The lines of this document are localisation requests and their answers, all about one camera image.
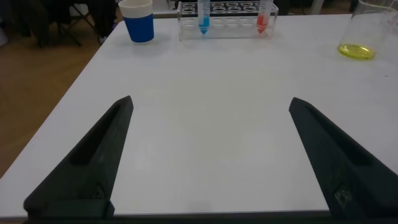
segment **paper cup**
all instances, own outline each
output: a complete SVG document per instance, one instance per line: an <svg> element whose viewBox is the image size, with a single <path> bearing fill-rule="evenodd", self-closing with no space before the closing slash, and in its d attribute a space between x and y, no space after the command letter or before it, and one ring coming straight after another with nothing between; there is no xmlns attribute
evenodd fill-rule
<svg viewBox="0 0 398 224"><path fill-rule="evenodd" d="M119 7L133 42L144 43L154 38L152 0L123 0Z"/></svg>

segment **glass beaker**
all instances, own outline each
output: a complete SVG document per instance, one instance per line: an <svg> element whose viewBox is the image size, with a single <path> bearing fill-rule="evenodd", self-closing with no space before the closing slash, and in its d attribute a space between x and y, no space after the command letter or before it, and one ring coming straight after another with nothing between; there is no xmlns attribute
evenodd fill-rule
<svg viewBox="0 0 398 224"><path fill-rule="evenodd" d="M359 60L374 58L394 19L391 8L397 0L358 0L338 51Z"/></svg>

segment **table surface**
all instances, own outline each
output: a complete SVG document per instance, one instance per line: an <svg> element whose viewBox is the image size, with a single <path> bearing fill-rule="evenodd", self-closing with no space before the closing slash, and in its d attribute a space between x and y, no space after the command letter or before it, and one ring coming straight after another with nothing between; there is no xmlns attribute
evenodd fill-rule
<svg viewBox="0 0 398 224"><path fill-rule="evenodd" d="M26 216L24 199L126 95L116 215L327 210L288 111L295 96L398 172L397 64L340 56L349 18L279 17L272 40L184 42L177 19L157 19L149 45L121 22L0 180L0 217Z"/></svg>

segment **chair leg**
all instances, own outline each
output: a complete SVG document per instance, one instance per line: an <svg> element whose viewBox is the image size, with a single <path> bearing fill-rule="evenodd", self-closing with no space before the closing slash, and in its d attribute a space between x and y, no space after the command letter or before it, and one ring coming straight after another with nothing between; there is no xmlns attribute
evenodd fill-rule
<svg viewBox="0 0 398 224"><path fill-rule="evenodd" d="M66 33L67 34L67 36L69 36L76 44L77 44L77 46L79 46L79 47L81 47L81 43L78 41L78 40L76 40L76 38L74 37L74 36L72 36L70 33L69 33L69 31L67 31L65 28L63 28L63 26L59 26L59 28L64 32L64 33Z"/></svg>
<svg viewBox="0 0 398 224"><path fill-rule="evenodd" d="M76 8L76 6L73 4L72 7L76 10L77 13L79 13L79 15L81 16L82 19L84 19L88 25L90 25L91 28L93 28L94 31L96 31L96 29L94 28L94 26L89 22L89 20L87 19L88 17L88 13L83 15L83 13L80 12L80 10L78 8Z"/></svg>
<svg viewBox="0 0 398 224"><path fill-rule="evenodd" d="M57 22L57 27L58 27L58 36L62 35L61 33L61 24Z"/></svg>

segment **blue liquid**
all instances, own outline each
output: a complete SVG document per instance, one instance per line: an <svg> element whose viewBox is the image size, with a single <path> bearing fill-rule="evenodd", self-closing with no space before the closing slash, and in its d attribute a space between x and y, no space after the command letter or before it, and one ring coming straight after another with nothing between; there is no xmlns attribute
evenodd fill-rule
<svg viewBox="0 0 398 224"><path fill-rule="evenodd" d="M210 19L208 16L203 16L203 23L199 23L199 29L202 34L206 34L210 26Z"/></svg>

